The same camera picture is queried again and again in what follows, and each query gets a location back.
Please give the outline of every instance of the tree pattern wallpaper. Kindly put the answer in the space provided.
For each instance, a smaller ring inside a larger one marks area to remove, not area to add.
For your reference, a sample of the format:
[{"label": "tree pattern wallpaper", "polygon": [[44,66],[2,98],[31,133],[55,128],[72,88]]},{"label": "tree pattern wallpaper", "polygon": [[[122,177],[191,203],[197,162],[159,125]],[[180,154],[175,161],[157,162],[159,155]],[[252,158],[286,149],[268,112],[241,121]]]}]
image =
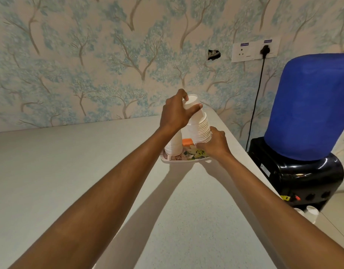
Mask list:
[{"label": "tree pattern wallpaper", "polygon": [[158,115],[184,88],[245,146],[262,60],[232,45],[276,35],[252,138],[291,58],[344,53],[344,0],[0,0],[0,132]]}]

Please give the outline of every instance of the orange object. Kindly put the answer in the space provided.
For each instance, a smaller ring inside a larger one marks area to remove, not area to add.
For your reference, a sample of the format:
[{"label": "orange object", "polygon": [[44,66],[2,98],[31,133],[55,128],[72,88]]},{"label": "orange object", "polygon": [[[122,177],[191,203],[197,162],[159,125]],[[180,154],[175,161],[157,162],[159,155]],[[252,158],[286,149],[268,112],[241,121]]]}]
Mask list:
[{"label": "orange object", "polygon": [[182,140],[182,145],[183,146],[191,146],[194,145],[192,139],[183,139]]}]

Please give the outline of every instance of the power outlet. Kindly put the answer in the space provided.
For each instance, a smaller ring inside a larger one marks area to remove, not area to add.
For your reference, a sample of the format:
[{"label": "power outlet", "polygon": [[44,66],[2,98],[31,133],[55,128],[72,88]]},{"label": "power outlet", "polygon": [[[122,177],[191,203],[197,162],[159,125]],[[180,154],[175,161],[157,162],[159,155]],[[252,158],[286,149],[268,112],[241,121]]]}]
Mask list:
[{"label": "power outlet", "polygon": [[232,62],[242,62],[255,59],[255,41],[234,43]]},{"label": "power outlet", "polygon": [[260,50],[263,49],[264,45],[269,45],[270,53],[267,54],[266,58],[276,57],[279,51],[280,45],[280,36],[276,36],[270,39],[262,39],[255,41],[255,55],[254,59],[262,59],[263,55],[260,53]]}]

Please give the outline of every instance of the floor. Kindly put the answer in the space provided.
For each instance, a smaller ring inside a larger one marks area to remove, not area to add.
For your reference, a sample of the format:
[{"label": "floor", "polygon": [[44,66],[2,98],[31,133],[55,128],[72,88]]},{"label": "floor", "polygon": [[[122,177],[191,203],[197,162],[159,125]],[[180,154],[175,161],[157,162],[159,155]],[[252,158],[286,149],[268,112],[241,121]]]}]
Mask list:
[{"label": "floor", "polygon": [[315,225],[344,248],[344,193],[330,199]]}]

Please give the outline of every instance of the speckled surface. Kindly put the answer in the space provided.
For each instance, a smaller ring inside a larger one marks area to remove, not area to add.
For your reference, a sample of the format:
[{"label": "speckled surface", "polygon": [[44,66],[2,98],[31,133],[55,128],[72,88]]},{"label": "speckled surface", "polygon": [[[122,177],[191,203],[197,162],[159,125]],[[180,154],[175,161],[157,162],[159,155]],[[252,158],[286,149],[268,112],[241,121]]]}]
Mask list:
[{"label": "speckled surface", "polygon": [[[0,269],[146,140],[159,119],[0,133]],[[208,119],[226,132],[235,157],[275,191],[216,113],[209,110]],[[226,181],[213,161],[158,159],[95,269],[275,268]]]}]

